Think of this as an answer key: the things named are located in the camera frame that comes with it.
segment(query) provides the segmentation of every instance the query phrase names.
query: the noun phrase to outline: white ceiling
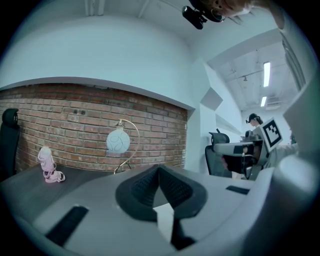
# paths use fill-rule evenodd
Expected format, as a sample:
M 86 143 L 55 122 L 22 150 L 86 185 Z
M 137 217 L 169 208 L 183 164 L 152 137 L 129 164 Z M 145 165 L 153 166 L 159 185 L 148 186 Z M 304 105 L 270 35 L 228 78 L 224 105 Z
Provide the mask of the white ceiling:
M 98 15 L 99 4 L 100 0 L 95 0 L 95 16 Z M 186 5 L 191 6 L 188 0 L 105 0 L 103 14 L 128 15 L 141 18 L 188 41 L 199 31 L 182 16 L 183 6 Z M 43 14 L 35 12 L 34 15 L 37 18 L 31 18 L 27 29 L 20 31 L 15 40 L 55 19 L 86 16 L 85 0 L 44 0 L 38 8 L 47 9 L 48 11 L 42 11 Z
M 264 87 L 265 62 L 270 62 L 271 66 L 268 87 Z M 241 111 L 260 108 L 264 96 L 267 96 L 266 110 L 283 107 L 298 93 L 281 42 L 242 55 L 216 70 Z

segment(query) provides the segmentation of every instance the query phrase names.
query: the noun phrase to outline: black camera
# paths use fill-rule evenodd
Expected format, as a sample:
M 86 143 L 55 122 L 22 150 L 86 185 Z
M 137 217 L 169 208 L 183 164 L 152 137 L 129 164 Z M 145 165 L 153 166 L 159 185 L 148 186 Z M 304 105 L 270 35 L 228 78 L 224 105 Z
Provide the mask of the black camera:
M 224 16 L 213 13 L 213 10 L 208 10 L 200 0 L 189 0 L 189 2 L 194 10 L 189 6 L 184 6 L 182 8 L 182 15 L 198 30 L 203 29 L 204 23 L 207 20 L 218 23 L 225 20 Z

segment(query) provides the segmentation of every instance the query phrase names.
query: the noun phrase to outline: brick wall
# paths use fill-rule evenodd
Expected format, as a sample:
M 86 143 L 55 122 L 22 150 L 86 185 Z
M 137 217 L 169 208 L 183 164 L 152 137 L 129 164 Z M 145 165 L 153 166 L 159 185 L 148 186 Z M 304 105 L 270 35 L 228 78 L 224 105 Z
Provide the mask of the brick wall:
M 52 149 L 54 161 L 61 165 L 113 171 L 138 143 L 136 130 L 125 123 L 129 151 L 120 155 L 106 151 L 107 135 L 119 118 L 136 124 L 141 135 L 131 168 L 185 163 L 187 111 L 163 101 L 118 89 L 38 84 L 0 91 L 0 115 L 8 108 L 19 109 L 17 171 L 36 165 L 43 145 Z

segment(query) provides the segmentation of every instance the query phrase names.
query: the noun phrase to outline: white wall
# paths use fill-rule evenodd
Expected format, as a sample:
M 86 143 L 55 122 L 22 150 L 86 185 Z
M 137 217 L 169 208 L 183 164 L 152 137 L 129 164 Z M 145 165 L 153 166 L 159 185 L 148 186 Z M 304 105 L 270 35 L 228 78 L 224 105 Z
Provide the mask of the white wall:
M 55 20 L 23 36 L 0 64 L 0 88 L 52 77 L 128 85 L 193 107 L 187 44 L 141 19 L 124 16 Z
M 216 128 L 239 142 L 242 116 L 227 85 L 202 59 L 191 66 L 192 95 L 196 109 L 189 112 L 185 168 L 208 173 L 205 148 L 211 145 L 209 132 Z
M 264 110 L 263 108 L 258 108 L 258 109 L 252 109 L 252 110 L 242 112 L 242 120 L 243 120 L 242 132 L 243 132 L 243 134 L 245 134 L 245 132 L 248 130 L 254 129 L 249 123 L 246 123 L 246 118 L 250 114 L 255 113 L 258 116 L 260 116 L 262 121 L 264 121 L 264 122 L 271 119 L 271 118 L 274 118 L 276 124 L 279 127 L 282 138 L 283 138 L 283 141 L 280 144 L 281 145 L 291 144 L 291 140 L 290 140 L 291 130 L 290 130 L 290 127 L 289 127 L 287 121 L 285 120 L 285 118 L 283 116 L 285 111 L 286 111 L 286 109 L 284 109 L 284 108 L 270 110 L 270 111 Z
M 215 114 L 219 115 L 224 122 L 233 127 L 233 132 L 240 134 L 242 131 L 241 111 L 231 95 L 224 80 L 211 67 L 205 64 L 205 69 L 209 78 L 211 88 L 223 99 L 222 103 L 215 110 Z

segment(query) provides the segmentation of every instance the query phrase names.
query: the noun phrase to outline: pink toy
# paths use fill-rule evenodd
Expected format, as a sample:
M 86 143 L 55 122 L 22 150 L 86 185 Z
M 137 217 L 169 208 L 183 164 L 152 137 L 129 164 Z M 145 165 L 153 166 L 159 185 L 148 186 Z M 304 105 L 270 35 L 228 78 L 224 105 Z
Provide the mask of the pink toy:
M 45 177 L 45 182 L 63 182 L 66 176 L 61 172 L 56 170 L 56 163 L 51 154 L 51 149 L 47 146 L 43 146 L 38 154 L 38 159 L 41 163 L 41 168 L 43 170 L 43 176 Z

